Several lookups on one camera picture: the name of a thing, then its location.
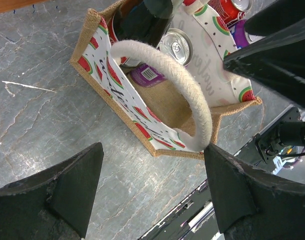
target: white fabric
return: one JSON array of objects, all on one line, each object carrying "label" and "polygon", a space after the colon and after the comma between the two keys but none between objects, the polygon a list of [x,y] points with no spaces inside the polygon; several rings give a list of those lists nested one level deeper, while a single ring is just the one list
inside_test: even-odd
[{"label": "white fabric", "polygon": [[193,15],[198,9],[206,5],[210,0],[196,0],[189,6],[185,6],[184,10],[188,15]]},{"label": "white fabric", "polygon": [[212,134],[212,119],[210,109],[199,84],[191,74],[172,57],[159,50],[133,40],[123,40],[113,44],[111,48],[113,59],[120,63],[120,57],[136,58],[157,69],[174,83],[178,91],[188,101],[196,125],[195,136],[175,129],[180,139],[193,151],[202,151],[210,143]]}]

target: can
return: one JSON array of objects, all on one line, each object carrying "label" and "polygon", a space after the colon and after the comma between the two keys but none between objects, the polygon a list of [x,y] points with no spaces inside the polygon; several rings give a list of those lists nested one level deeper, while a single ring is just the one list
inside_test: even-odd
[{"label": "can", "polygon": [[250,35],[244,30],[246,20],[240,20],[233,26],[229,27],[229,31],[236,43],[238,49],[244,48],[255,41],[260,40],[261,36]]},{"label": "can", "polygon": [[210,0],[208,5],[217,11],[229,27],[243,19],[252,6],[252,0]]},{"label": "can", "polygon": [[[172,29],[162,37],[158,49],[173,57],[178,63],[187,66],[193,55],[190,38],[182,30]],[[165,76],[153,67],[142,64],[130,72],[132,80],[142,87],[152,87],[166,80]]]}]

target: brown wood plank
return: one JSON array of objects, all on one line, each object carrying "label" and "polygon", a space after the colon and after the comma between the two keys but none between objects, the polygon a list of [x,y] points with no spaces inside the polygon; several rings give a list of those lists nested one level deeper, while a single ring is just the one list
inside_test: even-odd
[{"label": "brown wood plank", "polygon": [[46,0],[0,0],[0,13],[13,11],[28,5],[44,2]]}]

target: marble surface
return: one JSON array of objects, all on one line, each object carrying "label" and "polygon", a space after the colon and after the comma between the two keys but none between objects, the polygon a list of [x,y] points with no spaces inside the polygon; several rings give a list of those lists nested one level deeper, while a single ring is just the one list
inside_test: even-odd
[{"label": "marble surface", "polygon": [[[270,1],[254,0],[254,11]],[[0,14],[0,187],[102,142],[90,240],[140,237],[206,178],[202,161],[151,157],[69,65],[87,8],[113,2],[52,0]],[[264,104],[222,120],[218,145],[230,153],[288,105],[253,88]]]}]

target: bottle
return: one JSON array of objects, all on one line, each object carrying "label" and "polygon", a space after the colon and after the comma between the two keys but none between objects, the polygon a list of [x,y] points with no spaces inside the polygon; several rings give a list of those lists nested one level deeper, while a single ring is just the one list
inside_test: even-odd
[{"label": "bottle", "polygon": [[[121,40],[136,40],[157,47],[167,32],[174,13],[183,0],[127,0],[108,23],[111,44]],[[134,58],[122,57],[124,72],[140,65]]]}]

